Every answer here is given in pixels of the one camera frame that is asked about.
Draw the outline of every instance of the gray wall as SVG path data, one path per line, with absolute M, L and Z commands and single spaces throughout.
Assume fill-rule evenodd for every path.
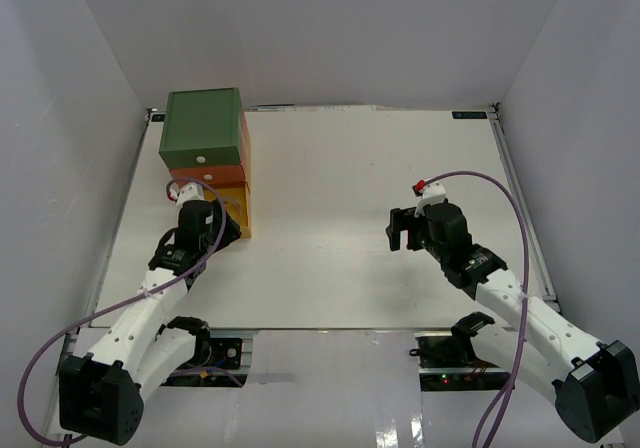
M 558 0 L 504 101 L 565 315 L 640 355 L 640 0 Z M 623 426 L 640 446 L 640 415 Z
M 84 313 L 144 112 L 84 0 L 0 0 L 0 436 L 36 446 L 15 407 L 31 354 Z M 43 426 L 59 346 L 28 390 Z
M 239 86 L 245 104 L 487 105 L 556 0 L 87 0 L 146 107 Z

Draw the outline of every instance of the cable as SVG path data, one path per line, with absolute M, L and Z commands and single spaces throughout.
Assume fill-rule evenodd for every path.
M 41 435 L 40 433 L 38 433 L 38 431 L 33 427 L 33 425 L 31 424 L 31 421 L 27 417 L 27 412 L 26 412 L 26 409 L 25 409 L 25 400 L 24 400 L 24 394 L 25 394 L 26 387 L 27 387 L 27 381 L 29 381 L 29 376 L 31 375 L 31 372 L 33 371 L 33 367 L 38 362 L 40 357 L 44 354 L 44 352 L 47 351 L 51 347 L 51 345 L 53 345 L 56 341 L 58 341 L 60 338 L 64 337 L 68 332 L 76 330 L 77 328 L 80 328 L 82 325 L 84 325 L 86 323 L 89 323 L 90 321 L 95 320 L 96 318 L 104 316 L 104 315 L 106 315 L 108 313 L 111 313 L 113 311 L 119 310 L 120 308 L 125 307 L 127 305 L 130 305 L 132 303 L 135 303 L 136 301 L 142 300 L 148 294 L 155 294 L 155 293 L 158 293 L 159 291 L 162 291 L 164 289 L 167 289 L 167 288 L 170 288 L 170 287 L 174 286 L 176 283 L 184 280 L 186 277 L 188 277 L 189 275 L 191 275 L 195 271 L 199 270 L 202 267 L 202 265 L 204 265 L 207 262 L 207 260 L 209 258 L 211 258 L 211 256 L 218 249 L 218 246 L 220 245 L 220 241 L 222 240 L 222 235 L 224 234 L 224 229 L 225 229 L 226 224 L 227 224 L 227 210 L 224 207 L 224 202 L 223 202 L 222 198 L 218 195 L 218 193 L 213 188 L 211 188 L 206 183 L 203 183 L 200 180 L 196 180 L 195 178 L 189 178 L 189 177 L 174 178 L 169 183 L 167 183 L 167 186 L 165 187 L 165 192 L 167 193 L 167 196 L 169 196 L 169 194 L 170 194 L 171 185 L 173 185 L 177 181 L 187 181 L 187 182 L 191 182 L 191 183 L 197 183 L 198 185 L 202 186 L 204 189 L 209 190 L 216 197 L 216 199 L 218 200 L 218 203 L 220 204 L 221 211 L 222 211 L 222 220 L 220 222 L 220 231 L 218 232 L 218 236 L 216 237 L 215 241 L 213 242 L 213 245 L 212 245 L 211 249 L 209 250 L 209 252 L 206 255 L 204 255 L 194 266 L 189 268 L 187 271 L 182 273 L 180 276 L 177 276 L 176 278 L 174 278 L 174 279 L 172 279 L 172 280 L 170 280 L 170 281 L 168 281 L 166 283 L 163 283 L 162 285 L 160 285 L 160 286 L 158 286 L 158 287 L 156 287 L 156 288 L 154 288 L 152 290 L 149 290 L 148 293 L 141 293 L 139 295 L 132 296 L 131 298 L 123 300 L 120 303 L 116 303 L 113 306 L 109 306 L 108 308 L 105 308 L 103 310 L 97 311 L 97 312 L 93 313 L 92 315 L 85 316 L 84 318 L 81 318 L 80 320 L 71 323 L 69 326 L 66 326 L 65 328 L 63 328 L 62 330 L 57 332 L 55 335 L 53 335 L 51 338 L 49 338 L 36 351 L 36 353 L 33 355 L 31 360 L 27 364 L 26 368 L 24 369 L 24 373 L 22 374 L 22 378 L 20 379 L 20 384 L 18 385 L 17 405 L 18 405 L 18 416 L 20 417 L 20 422 L 22 423 L 22 426 L 24 426 L 24 429 L 27 431 L 27 433 L 29 433 L 31 438 L 33 438 L 37 442 L 42 443 L 43 445 L 47 445 L 47 446 L 64 447 L 64 446 L 69 446 L 69 445 L 72 445 L 72 444 L 77 443 L 79 441 L 82 441 L 87 437 L 86 435 L 81 435 L 81 436 L 78 436 L 76 438 L 72 438 L 70 440 L 54 440 L 54 439 L 51 439 L 51 438 L 47 438 L 47 437 Z
M 233 374 L 230 371 L 225 370 L 224 368 L 220 368 L 219 366 L 205 366 L 202 368 L 187 368 L 184 370 L 176 370 L 173 373 L 171 373 L 170 377 L 196 375 L 196 374 L 202 373 L 203 371 L 216 371 L 218 373 L 223 374 L 224 376 L 228 376 L 229 379 L 233 381 L 236 385 L 238 385 L 240 388 L 244 386 L 235 376 L 233 376 Z
M 462 171 L 452 171 L 449 173 L 444 173 L 442 175 L 435 176 L 427 180 L 425 184 L 435 183 L 436 181 L 443 180 L 445 178 L 450 178 L 452 176 L 463 176 L 463 175 L 482 178 L 490 183 L 493 183 L 495 186 L 497 186 L 500 189 L 500 191 L 502 191 L 502 193 L 504 193 L 504 195 L 509 200 L 511 207 L 513 208 L 516 218 L 518 219 L 518 225 L 520 227 L 520 234 L 522 236 L 522 247 L 524 252 L 524 269 L 523 269 L 523 275 L 522 275 L 522 293 L 524 294 L 524 296 L 522 297 L 522 313 L 520 315 L 520 327 L 518 329 L 518 342 L 516 345 L 516 355 L 513 360 L 513 367 L 511 368 L 511 374 L 509 375 L 509 379 L 507 380 L 507 383 L 505 384 L 503 389 L 500 390 L 500 392 L 496 395 L 496 397 L 491 401 L 491 403 L 487 407 L 487 410 L 484 412 L 484 414 L 480 418 L 480 422 L 478 423 L 476 432 L 473 435 L 473 443 L 471 445 L 472 448 L 477 448 L 478 440 L 480 439 L 480 434 L 482 432 L 482 427 L 484 426 L 485 422 L 487 421 L 487 418 L 489 417 L 489 414 L 491 413 L 491 411 L 493 411 L 493 408 L 496 406 L 500 398 L 504 396 L 502 400 L 502 404 L 500 405 L 500 409 L 498 410 L 498 414 L 496 415 L 496 418 L 493 421 L 493 425 L 491 426 L 491 430 L 489 431 L 489 434 L 487 435 L 487 438 L 484 444 L 482 445 L 483 448 L 489 448 L 489 446 L 491 445 L 491 442 L 493 441 L 493 438 L 498 432 L 498 428 L 500 428 L 500 423 L 502 423 L 504 414 L 507 411 L 507 406 L 509 405 L 509 400 L 511 399 L 511 393 L 513 392 L 513 387 L 516 382 L 516 377 L 518 376 L 518 370 L 520 369 L 520 360 L 522 359 L 522 352 L 524 350 L 525 331 L 527 329 L 527 312 L 528 312 L 528 306 L 529 306 L 529 303 L 528 303 L 529 300 L 527 299 L 527 294 L 529 292 L 529 240 L 527 239 L 527 228 L 524 222 L 524 217 L 522 216 L 522 213 L 520 213 L 520 209 L 518 208 L 518 204 L 516 203 L 516 200 L 513 198 L 511 193 L 509 193 L 509 190 L 507 190 L 507 188 L 505 188 L 505 186 L 495 178 L 489 175 L 485 175 L 484 173 L 479 173 L 477 171 L 462 170 Z

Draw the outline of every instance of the green drawer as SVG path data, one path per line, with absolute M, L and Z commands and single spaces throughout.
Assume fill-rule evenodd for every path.
M 242 101 L 237 88 L 169 94 L 160 141 L 167 168 L 239 165 Z

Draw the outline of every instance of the robotic arm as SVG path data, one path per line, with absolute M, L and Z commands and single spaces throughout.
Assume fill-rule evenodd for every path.
M 518 328 L 525 294 L 514 273 L 491 250 L 474 244 L 462 210 L 449 203 L 440 183 L 413 187 L 414 208 L 393 209 L 387 227 L 391 251 L 427 250 L 445 277 L 473 300 Z M 494 320 L 473 313 L 452 328 L 469 359 L 483 359 L 509 371 L 517 336 L 490 326 Z M 635 357 L 620 341 L 605 344 L 575 327 L 543 300 L 530 298 L 527 344 L 519 378 L 555 405 L 563 422 L 582 440 L 595 443 L 640 408 Z
M 178 226 L 160 239 L 139 292 L 147 293 L 197 265 L 221 228 L 220 204 L 205 201 L 199 185 L 184 186 L 176 204 Z M 240 238 L 239 226 L 226 219 L 218 250 Z M 175 286 L 129 305 L 84 357 L 65 359 L 59 372 L 63 428 L 124 445 L 138 428 L 153 391 L 178 366 L 206 363 L 206 322 L 178 317 L 163 324 L 203 270 L 204 264 Z

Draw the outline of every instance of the black label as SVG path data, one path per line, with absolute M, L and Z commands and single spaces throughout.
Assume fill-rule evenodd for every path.
M 452 111 L 454 120 L 486 120 L 487 113 L 484 111 Z

